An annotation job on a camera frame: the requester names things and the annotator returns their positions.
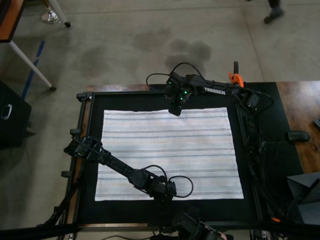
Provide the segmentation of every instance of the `white table leg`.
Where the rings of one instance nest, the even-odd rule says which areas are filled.
[[[22,58],[22,60],[28,64],[28,66],[41,78],[42,81],[44,81],[45,84],[47,84],[50,88],[50,90],[54,91],[56,88],[52,86],[52,84],[43,76],[43,74],[36,68],[36,66],[27,58],[27,56],[20,50],[20,48],[14,43],[14,41],[9,42],[9,45],[12,47],[12,49]]]
[[[59,6],[57,0],[49,0],[49,3],[53,7],[55,13],[58,15],[60,21],[64,23],[67,28],[70,28],[71,24],[64,15],[64,12],[61,10],[61,7]]]

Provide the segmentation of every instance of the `white towel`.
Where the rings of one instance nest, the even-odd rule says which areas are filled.
[[[168,178],[184,175],[194,183],[187,198],[173,200],[243,199],[233,137],[225,107],[182,110],[105,110],[103,147],[134,169],[159,165]],[[150,172],[162,175],[158,168]],[[191,190],[187,179],[174,179],[177,194]],[[152,200],[128,180],[99,164],[95,201]]]

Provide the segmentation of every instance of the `black mouse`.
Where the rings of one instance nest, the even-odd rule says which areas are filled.
[[[286,138],[290,142],[308,142],[310,135],[305,131],[288,131]]]

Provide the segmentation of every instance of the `cabinet handle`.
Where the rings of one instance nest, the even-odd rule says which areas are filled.
[[[4,116],[4,112],[5,112],[6,108],[9,108],[9,112],[8,112],[7,116]],[[12,105],[11,104],[5,105],[0,118],[3,120],[7,120],[10,117],[11,111],[12,111]]]

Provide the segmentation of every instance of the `wooden table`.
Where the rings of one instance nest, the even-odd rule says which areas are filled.
[[[56,0],[49,0],[50,4],[56,11],[59,19],[69,28],[70,22],[67,21]],[[21,14],[24,10],[27,0],[11,0],[9,9],[0,25],[0,43],[8,43],[12,49],[24,60],[24,62],[40,77],[40,79],[48,85],[50,90],[54,91],[56,88],[46,79],[46,77],[36,68],[36,66],[28,59],[28,57],[18,48],[12,41],[17,25],[19,23]]]
[[[284,106],[285,114],[291,130],[306,131],[310,134],[310,141],[307,143],[297,143],[296,149],[299,154],[305,173],[320,171],[320,131],[313,122],[320,117],[320,81],[304,82],[279,82],[277,88]],[[145,84],[136,85],[104,85],[89,86],[87,92],[134,92],[149,91]],[[86,100],[84,107],[83,122],[81,125],[81,136],[86,135],[88,119],[90,115],[91,99]],[[82,160],[77,159],[75,163],[75,175],[77,178]],[[76,215],[77,192],[70,201],[66,222],[74,223]],[[146,227],[146,223],[128,224],[87,224],[81,227],[116,227],[114,231],[121,230],[141,230]]]

